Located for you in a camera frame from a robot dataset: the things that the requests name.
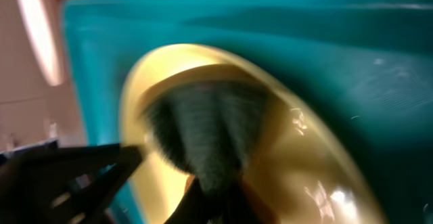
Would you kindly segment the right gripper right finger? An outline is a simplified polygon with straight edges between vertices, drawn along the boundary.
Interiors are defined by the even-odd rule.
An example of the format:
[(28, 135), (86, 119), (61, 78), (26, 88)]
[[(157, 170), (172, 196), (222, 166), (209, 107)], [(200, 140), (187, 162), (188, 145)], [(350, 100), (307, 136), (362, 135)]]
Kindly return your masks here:
[(226, 224), (264, 224), (267, 207), (254, 190), (243, 181), (236, 181), (227, 194)]

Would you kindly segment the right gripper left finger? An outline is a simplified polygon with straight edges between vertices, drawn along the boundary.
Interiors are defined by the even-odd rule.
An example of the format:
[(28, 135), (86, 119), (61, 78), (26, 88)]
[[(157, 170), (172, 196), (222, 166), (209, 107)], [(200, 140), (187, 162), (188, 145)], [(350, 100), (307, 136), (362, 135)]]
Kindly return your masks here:
[(197, 179), (190, 181), (180, 203), (164, 224), (207, 224), (210, 218), (210, 203), (203, 194)]

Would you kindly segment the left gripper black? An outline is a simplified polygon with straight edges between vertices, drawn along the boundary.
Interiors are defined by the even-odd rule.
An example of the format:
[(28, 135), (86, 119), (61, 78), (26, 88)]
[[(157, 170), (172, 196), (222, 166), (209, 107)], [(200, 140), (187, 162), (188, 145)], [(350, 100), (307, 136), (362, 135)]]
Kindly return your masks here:
[(106, 209), (141, 164), (136, 146), (38, 145), (1, 155), (2, 223), (109, 223)]

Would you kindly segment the green yellow sponge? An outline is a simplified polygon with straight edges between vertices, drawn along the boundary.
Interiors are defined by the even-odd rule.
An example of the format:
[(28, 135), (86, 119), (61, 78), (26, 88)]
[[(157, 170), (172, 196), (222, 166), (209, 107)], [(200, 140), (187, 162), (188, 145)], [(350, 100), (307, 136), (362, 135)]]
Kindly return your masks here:
[(258, 83), (198, 81), (169, 89), (142, 112), (162, 155), (199, 181), (207, 223), (225, 223), (229, 188), (256, 149), (268, 100)]

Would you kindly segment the teal plastic tray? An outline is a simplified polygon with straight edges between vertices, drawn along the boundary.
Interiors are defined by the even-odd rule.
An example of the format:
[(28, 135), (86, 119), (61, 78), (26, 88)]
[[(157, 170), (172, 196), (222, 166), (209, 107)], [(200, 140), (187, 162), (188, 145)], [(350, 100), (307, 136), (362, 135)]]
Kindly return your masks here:
[(391, 223), (432, 221), (432, 0), (67, 0), (63, 19), (90, 145), (118, 142), (120, 90), (142, 55), (210, 45), (322, 116)]

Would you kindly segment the yellow plate with stain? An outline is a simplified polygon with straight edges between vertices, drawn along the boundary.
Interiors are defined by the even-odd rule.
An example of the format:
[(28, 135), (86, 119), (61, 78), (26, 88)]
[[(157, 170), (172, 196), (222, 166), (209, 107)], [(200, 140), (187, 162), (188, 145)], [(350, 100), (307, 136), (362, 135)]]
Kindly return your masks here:
[(340, 140), (296, 94), (234, 53), (176, 44), (145, 54), (128, 73), (120, 99), (120, 138), (139, 145), (144, 157), (131, 184), (147, 223), (172, 215), (191, 177), (162, 155), (143, 110), (176, 85), (210, 79), (257, 82), (270, 91), (260, 143), (243, 176), (266, 223), (388, 222)]

